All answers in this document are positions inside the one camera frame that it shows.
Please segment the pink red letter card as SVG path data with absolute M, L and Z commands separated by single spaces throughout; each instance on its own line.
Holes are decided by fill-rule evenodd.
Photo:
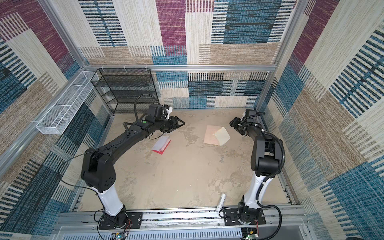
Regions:
M 171 140 L 169 139 L 169 137 L 160 137 L 155 143 L 155 145 L 152 147 L 151 151 L 162 155 L 170 142 Z

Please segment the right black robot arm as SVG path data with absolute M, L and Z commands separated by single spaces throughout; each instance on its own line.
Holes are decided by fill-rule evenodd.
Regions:
M 250 225 L 262 219 L 263 197 L 272 179 L 281 172 L 284 154 L 279 138 L 268 133 L 257 117 L 264 115 L 256 110 L 245 110 L 241 118 L 234 118 L 230 126 L 244 137 L 254 141 L 250 160 L 253 172 L 249 190 L 239 202 L 239 223 Z

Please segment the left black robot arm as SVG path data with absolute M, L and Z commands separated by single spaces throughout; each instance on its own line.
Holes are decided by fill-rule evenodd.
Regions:
M 83 158 L 81 178 L 97 193 L 104 208 L 102 218 L 112 228 L 122 229 L 128 224 L 126 207 L 120 201 L 115 188 L 117 178 L 114 164 L 130 148 L 156 131 L 171 133 L 185 125 L 171 116 L 168 105 L 151 104 L 148 112 L 133 123 L 124 123 L 125 131 L 111 142 L 97 148 L 89 148 Z

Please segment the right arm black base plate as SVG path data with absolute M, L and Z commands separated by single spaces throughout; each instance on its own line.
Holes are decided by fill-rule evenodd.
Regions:
M 220 215 L 224 218 L 226 226 L 266 224 L 265 215 L 261 208 L 245 209 L 241 212 L 238 209 L 224 209 Z

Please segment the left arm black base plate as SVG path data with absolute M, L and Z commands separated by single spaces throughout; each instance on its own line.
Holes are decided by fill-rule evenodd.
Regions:
M 125 212 L 119 213 L 112 217 L 108 214 L 103 214 L 98 230 L 128 230 L 139 229 L 141 227 L 143 212 Z

